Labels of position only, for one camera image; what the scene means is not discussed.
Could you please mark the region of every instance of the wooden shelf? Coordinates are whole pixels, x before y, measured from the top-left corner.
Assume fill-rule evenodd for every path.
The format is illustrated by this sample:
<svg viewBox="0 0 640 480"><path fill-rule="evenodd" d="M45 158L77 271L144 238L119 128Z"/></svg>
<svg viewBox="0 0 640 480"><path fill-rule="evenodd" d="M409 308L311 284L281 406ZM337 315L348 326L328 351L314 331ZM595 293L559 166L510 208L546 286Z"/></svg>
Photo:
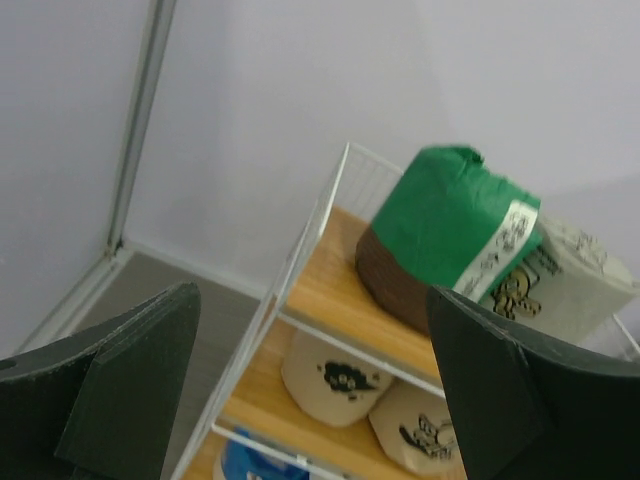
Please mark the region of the wooden shelf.
<svg viewBox="0 0 640 480"><path fill-rule="evenodd" d="M211 480L213 478L213 462L226 441L225 438L209 432L200 450L193 457L189 469L182 476L182 480Z"/></svg>
<svg viewBox="0 0 640 480"><path fill-rule="evenodd" d="M409 373L438 379L431 341L380 309L355 271L367 224L333 207L324 235L291 289L283 313L354 344Z"/></svg>
<svg viewBox="0 0 640 480"><path fill-rule="evenodd" d="M284 448L335 465L364 478L462 480L460 471L444 477L417 477L388 459L364 419L332 428L302 412L287 392L280 369L295 329L276 320L223 409L226 420L259 433Z"/></svg>

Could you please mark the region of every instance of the green paper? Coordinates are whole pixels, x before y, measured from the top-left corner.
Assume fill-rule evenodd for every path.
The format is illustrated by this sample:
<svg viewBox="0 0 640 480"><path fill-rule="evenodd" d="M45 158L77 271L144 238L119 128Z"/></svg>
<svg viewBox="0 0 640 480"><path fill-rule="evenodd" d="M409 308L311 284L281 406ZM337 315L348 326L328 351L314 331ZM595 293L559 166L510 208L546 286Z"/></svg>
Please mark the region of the green paper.
<svg viewBox="0 0 640 480"><path fill-rule="evenodd" d="M541 243L539 208L538 197L492 174L474 149L430 147L407 168L372 228L414 278L477 301ZM479 269L484 279L465 289L460 282Z"/></svg>

